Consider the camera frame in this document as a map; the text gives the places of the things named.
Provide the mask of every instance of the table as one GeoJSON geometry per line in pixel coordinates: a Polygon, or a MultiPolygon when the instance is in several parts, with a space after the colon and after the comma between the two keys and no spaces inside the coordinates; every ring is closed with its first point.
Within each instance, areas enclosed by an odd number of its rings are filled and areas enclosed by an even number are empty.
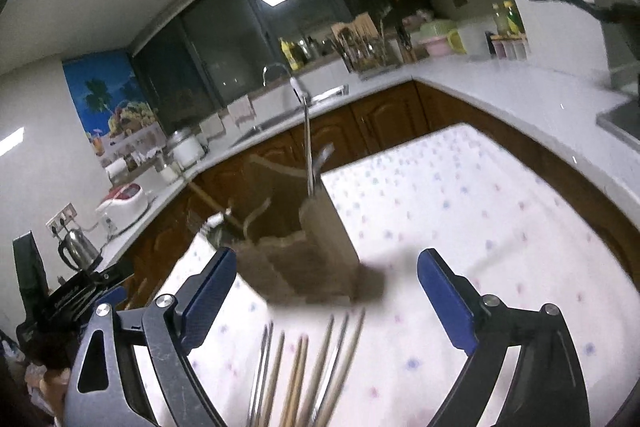
{"type": "MultiPolygon", "coordinates": [[[[424,427],[466,356],[453,348],[416,277],[433,247],[455,273],[510,307],[560,306],[586,382],[591,422],[604,425],[640,377],[640,296],[617,261],[560,196],[507,151],[467,125],[450,127],[322,175],[362,263],[383,274],[371,287],[360,344],[335,426],[424,427]],[[379,298],[376,291],[382,290],[379,298]]],[[[213,255],[196,237],[161,293],[172,293],[213,255]]],[[[350,331],[361,304],[352,312],[350,331]]],[[[307,376],[328,317],[345,309],[267,307],[241,278],[190,360],[229,426],[244,426],[264,324],[274,346],[286,332],[272,425],[277,425],[301,333],[307,376]]],[[[334,338],[337,327],[334,327],[334,338]]],[[[495,422],[513,374],[511,347],[479,423],[495,422]]],[[[158,421],[172,425],[144,349],[136,356],[158,421]]]]}

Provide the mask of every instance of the kettle handle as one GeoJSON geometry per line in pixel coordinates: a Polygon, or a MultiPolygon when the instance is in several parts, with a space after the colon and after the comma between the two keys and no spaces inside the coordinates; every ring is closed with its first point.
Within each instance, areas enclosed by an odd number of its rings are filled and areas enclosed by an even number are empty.
{"type": "Polygon", "coordinates": [[[78,266],[73,266],[73,264],[71,264],[71,261],[69,261],[69,260],[66,258],[66,255],[65,255],[64,251],[65,251],[65,244],[64,244],[64,243],[60,243],[60,244],[58,245],[58,255],[60,256],[60,259],[62,259],[62,261],[64,261],[64,262],[65,262],[65,264],[66,264],[66,265],[67,265],[71,270],[73,270],[74,272],[79,272],[79,271],[80,271],[80,268],[79,268],[78,266]]]}

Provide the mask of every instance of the white tablecloth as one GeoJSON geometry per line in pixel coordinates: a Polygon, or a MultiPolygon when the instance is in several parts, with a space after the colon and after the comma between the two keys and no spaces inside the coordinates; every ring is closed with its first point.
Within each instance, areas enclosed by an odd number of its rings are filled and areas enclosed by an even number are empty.
{"type": "MultiPolygon", "coordinates": [[[[361,261],[384,274],[382,297],[366,304],[332,425],[424,427],[456,380],[466,356],[451,346],[416,277],[418,254],[429,247],[481,295],[495,294],[514,308],[560,306],[592,425],[616,412],[640,377],[640,296],[586,223],[508,152],[458,125],[328,172],[322,181],[361,261]]],[[[161,292],[174,292],[212,254],[197,237],[161,292]]],[[[203,346],[190,355],[230,427],[246,421],[264,324],[274,320],[274,348],[280,330],[287,335],[272,416],[277,425],[297,338],[309,335],[309,373],[331,313],[335,338],[344,309],[267,308],[238,277],[203,346]]],[[[348,338],[355,319],[352,314],[348,338]]],[[[148,354],[136,349],[158,420],[172,425],[148,354]]],[[[517,347],[509,349],[479,425],[495,422],[517,354],[517,347]]]]}

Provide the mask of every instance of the electric kettle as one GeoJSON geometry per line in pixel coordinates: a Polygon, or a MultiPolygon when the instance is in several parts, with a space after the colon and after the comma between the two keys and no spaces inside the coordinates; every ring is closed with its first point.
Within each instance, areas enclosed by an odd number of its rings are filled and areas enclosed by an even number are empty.
{"type": "Polygon", "coordinates": [[[100,252],[92,245],[82,230],[70,229],[58,245],[60,259],[73,271],[91,272],[102,261],[100,252]]]}

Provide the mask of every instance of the wall outlet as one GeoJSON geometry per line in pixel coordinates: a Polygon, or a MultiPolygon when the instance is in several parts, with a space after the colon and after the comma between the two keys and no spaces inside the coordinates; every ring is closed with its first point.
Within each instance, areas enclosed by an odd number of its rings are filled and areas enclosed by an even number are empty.
{"type": "Polygon", "coordinates": [[[47,230],[49,233],[56,237],[56,234],[59,234],[61,231],[64,232],[64,227],[68,226],[69,223],[78,215],[73,204],[69,203],[65,208],[60,210],[55,216],[47,221],[47,230]],[[64,227],[60,223],[60,219],[64,220],[64,227]]]}

